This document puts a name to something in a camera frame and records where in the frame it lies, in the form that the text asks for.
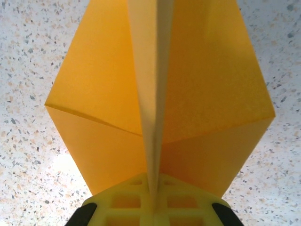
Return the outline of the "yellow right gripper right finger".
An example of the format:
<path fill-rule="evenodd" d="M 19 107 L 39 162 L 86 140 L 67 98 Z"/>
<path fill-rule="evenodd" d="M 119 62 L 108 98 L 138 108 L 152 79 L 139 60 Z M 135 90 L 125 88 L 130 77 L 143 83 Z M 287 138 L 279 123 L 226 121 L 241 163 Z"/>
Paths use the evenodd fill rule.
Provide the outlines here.
<path fill-rule="evenodd" d="M 160 174 L 156 226 L 238 226 L 240 219 L 222 198 Z"/>

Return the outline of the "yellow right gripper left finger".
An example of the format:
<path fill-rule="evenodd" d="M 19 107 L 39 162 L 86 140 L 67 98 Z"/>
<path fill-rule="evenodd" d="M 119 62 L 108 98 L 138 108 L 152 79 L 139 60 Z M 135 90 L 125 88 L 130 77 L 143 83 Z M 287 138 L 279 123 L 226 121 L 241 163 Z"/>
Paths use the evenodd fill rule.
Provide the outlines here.
<path fill-rule="evenodd" d="M 154 214 L 146 173 L 138 174 L 86 199 L 69 226 L 152 226 Z"/>

